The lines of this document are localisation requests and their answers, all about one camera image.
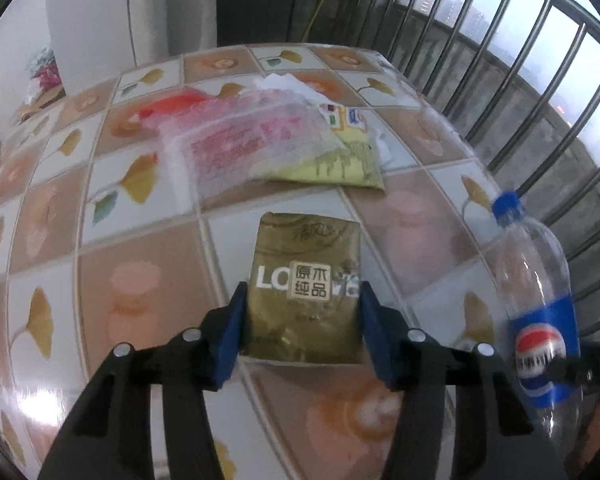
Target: patterned tablecloth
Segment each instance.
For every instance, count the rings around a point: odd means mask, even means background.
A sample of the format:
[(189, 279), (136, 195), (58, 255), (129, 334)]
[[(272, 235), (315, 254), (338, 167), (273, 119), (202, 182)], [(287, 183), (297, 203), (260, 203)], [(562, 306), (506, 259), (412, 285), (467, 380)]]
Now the patterned tablecloth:
[[(231, 94), (291, 73), (360, 107), (392, 154), (386, 193), (257, 182), (183, 206), (154, 131), (129, 121), (178, 86)], [(148, 189), (129, 175), (149, 165)], [(117, 189), (106, 210), (94, 196)], [(264, 212), (362, 225), (362, 278), (442, 344), (501, 343), (491, 269), (498, 188), (452, 125), (381, 55), (329, 45), (232, 46), (138, 68), (18, 127), (0, 162), (0, 432), (35, 478), (59, 425), (120, 341), (159, 345), (246, 280)], [(368, 366), (275, 367), (241, 359), (205, 394), (227, 479), (373, 479), (397, 398)], [(168, 475), (160, 390), (152, 446)]]

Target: yellow cable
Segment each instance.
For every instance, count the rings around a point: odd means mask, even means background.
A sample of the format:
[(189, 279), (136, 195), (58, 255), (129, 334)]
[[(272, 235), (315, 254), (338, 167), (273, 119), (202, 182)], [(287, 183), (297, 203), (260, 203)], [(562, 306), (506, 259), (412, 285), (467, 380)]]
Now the yellow cable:
[(306, 23), (306, 27), (304, 28), (304, 32), (302, 33), (302, 43), (306, 42), (306, 40), (309, 38), (309, 32), (311, 31), (311, 28), (314, 26), (314, 21), (316, 19), (316, 17), (318, 16), (318, 13), (320, 12), (320, 9), (322, 8), (322, 4), (324, 3), (325, 0), (319, 0), (317, 5), (315, 6), (314, 12), (312, 13), (311, 17), (309, 18), (309, 21)]

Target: blue bottle label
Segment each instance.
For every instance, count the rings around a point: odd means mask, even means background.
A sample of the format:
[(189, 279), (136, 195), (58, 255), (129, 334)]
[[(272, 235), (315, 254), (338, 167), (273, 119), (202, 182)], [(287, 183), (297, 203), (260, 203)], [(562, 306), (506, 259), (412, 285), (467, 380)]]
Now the blue bottle label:
[(549, 381), (544, 370), (556, 356), (580, 355), (571, 295), (512, 319), (510, 328), (515, 341), (518, 379), (534, 406), (547, 408), (567, 399), (573, 388)]

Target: plastic water bottle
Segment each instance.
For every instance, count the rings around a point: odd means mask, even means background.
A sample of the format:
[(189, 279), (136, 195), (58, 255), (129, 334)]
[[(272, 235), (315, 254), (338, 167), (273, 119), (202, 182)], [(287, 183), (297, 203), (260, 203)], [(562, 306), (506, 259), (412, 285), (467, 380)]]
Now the plastic water bottle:
[(492, 211), (505, 230), (495, 273), (518, 379), (564, 457), (578, 433), (582, 389), (549, 381), (544, 369), (555, 356), (580, 354), (567, 260), (554, 234), (526, 214), (515, 192), (498, 197)]

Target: yellow package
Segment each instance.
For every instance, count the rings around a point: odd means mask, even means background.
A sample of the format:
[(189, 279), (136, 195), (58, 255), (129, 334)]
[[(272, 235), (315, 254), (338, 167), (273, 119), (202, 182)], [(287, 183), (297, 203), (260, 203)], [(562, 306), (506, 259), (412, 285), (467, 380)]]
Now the yellow package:
[(320, 105), (319, 109), (345, 147), (298, 166), (276, 171), (269, 177), (308, 184), (342, 184), (384, 190), (378, 157), (359, 110), (340, 105)]

